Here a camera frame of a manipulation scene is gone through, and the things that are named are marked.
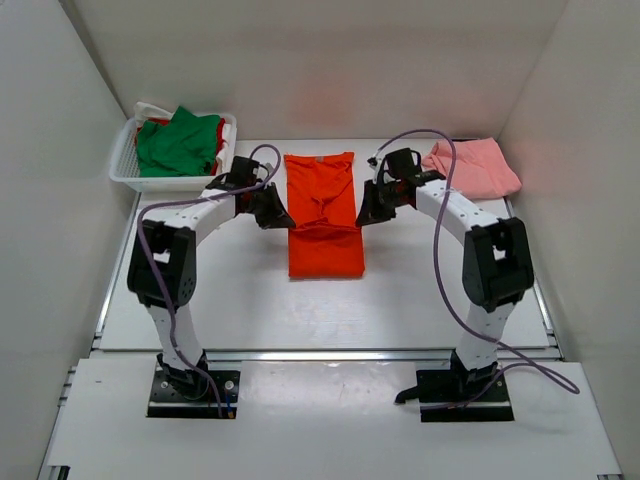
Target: plastic bin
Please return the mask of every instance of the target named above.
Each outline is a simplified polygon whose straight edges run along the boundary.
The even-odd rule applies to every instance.
[[[226,123],[231,125],[228,139],[226,164],[230,165],[236,148],[238,125],[236,117],[228,113],[218,113]],[[189,192],[203,190],[213,179],[206,177],[148,177],[140,178],[138,155],[135,146],[136,121],[130,118],[120,132],[116,146],[111,155],[109,177],[114,182],[126,183],[136,192]]]

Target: robotic arm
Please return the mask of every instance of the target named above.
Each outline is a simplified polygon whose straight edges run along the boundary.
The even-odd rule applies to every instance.
[[[405,148],[372,158],[375,180],[365,183],[359,226],[395,218],[396,207],[411,205],[436,219],[446,190],[437,171],[422,171],[420,161]],[[498,367],[497,341],[507,318],[524,292],[533,286],[533,267],[524,224],[483,211],[458,192],[451,192],[442,226],[463,245],[462,283],[471,300],[466,325],[488,342],[465,330],[451,356],[458,392],[471,398],[491,381]]]
[[[200,198],[256,185],[260,167],[255,160],[235,157],[229,173],[216,177]],[[189,310],[189,301],[196,288],[196,248],[211,232],[241,213],[253,214],[263,229],[295,227],[273,183],[252,192],[191,205],[176,213],[172,211],[170,215],[166,210],[154,210],[143,221],[144,236],[154,253],[176,312],[173,342],[167,305],[140,239],[136,237],[127,286],[147,308],[156,325],[162,344],[158,362],[167,382],[185,398],[200,397],[207,389],[207,380],[190,368],[173,347],[179,345],[184,359],[198,369],[208,371],[206,356],[196,338]]]

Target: green cloth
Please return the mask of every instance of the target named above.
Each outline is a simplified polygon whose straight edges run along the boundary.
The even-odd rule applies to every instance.
[[[211,175],[218,151],[218,115],[197,117],[179,107],[163,126],[146,121],[138,132],[141,177]]]

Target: orange-red cloth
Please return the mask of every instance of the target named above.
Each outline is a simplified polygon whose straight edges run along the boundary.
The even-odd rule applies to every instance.
[[[288,210],[296,222],[289,230],[289,277],[359,278],[364,273],[353,156],[285,155]]]

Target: pile of clothes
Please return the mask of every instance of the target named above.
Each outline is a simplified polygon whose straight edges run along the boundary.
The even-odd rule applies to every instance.
[[[175,113],[138,102],[134,107],[140,177],[215,175],[227,157],[231,127],[219,115]]]

